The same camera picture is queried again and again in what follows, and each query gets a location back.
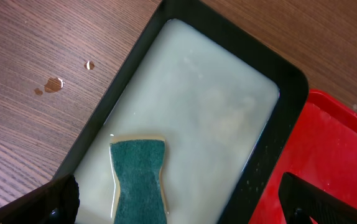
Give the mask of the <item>black water basin tray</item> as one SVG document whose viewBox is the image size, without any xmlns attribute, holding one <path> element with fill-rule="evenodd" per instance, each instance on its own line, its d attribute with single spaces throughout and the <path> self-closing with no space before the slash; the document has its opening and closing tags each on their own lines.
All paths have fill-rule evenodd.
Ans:
<svg viewBox="0 0 357 224">
<path fill-rule="evenodd" d="M 165 139 L 167 223 L 247 223 L 308 96 L 305 75 L 200 1 L 162 1 L 55 177 L 77 223 L 115 223 L 110 144 Z"/>
</svg>

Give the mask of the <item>green yellow sponge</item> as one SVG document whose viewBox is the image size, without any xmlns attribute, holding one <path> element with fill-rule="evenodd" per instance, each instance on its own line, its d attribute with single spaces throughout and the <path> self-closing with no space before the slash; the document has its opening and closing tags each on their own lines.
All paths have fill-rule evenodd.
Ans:
<svg viewBox="0 0 357 224">
<path fill-rule="evenodd" d="M 114 179 L 119 184 L 115 223 L 167 223 L 161 172 L 165 139 L 124 136 L 110 144 Z"/>
</svg>

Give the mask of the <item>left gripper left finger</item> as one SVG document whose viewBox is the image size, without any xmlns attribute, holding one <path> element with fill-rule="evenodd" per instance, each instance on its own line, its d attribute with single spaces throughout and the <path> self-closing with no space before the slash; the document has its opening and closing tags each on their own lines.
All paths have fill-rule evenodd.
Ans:
<svg viewBox="0 0 357 224">
<path fill-rule="evenodd" d="M 0 208 L 0 224 L 75 222 L 79 186 L 72 174 L 50 181 Z"/>
</svg>

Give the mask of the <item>red plastic tray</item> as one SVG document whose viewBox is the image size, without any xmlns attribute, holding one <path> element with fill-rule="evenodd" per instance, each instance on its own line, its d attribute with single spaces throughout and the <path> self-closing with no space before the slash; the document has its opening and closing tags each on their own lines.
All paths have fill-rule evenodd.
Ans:
<svg viewBox="0 0 357 224">
<path fill-rule="evenodd" d="M 323 91 L 310 90 L 251 223 L 285 222 L 278 195 L 284 172 L 357 209 L 357 113 Z"/>
</svg>

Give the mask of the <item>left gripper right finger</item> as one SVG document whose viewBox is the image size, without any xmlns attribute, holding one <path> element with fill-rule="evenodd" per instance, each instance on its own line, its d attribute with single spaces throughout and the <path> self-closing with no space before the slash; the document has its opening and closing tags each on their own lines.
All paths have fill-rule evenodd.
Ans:
<svg viewBox="0 0 357 224">
<path fill-rule="evenodd" d="M 357 209 L 290 172 L 282 175 L 278 194 L 288 224 L 357 223 Z"/>
</svg>

